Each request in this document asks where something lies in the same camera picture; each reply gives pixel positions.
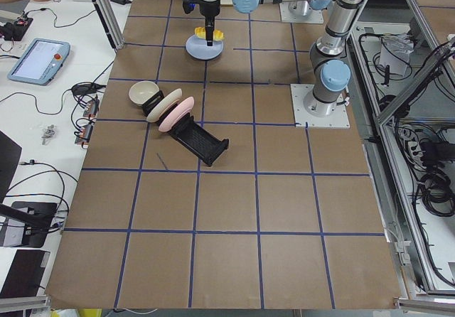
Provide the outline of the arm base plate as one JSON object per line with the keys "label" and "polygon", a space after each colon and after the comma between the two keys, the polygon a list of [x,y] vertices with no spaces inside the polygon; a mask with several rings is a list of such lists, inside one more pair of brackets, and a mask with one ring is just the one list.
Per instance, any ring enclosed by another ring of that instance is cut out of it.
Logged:
{"label": "arm base plate", "polygon": [[323,24],[322,11],[312,9],[307,1],[283,2],[279,7],[282,22]]}
{"label": "arm base plate", "polygon": [[291,84],[294,125],[301,128],[349,129],[350,123],[343,96],[333,103],[319,102],[312,84]]}

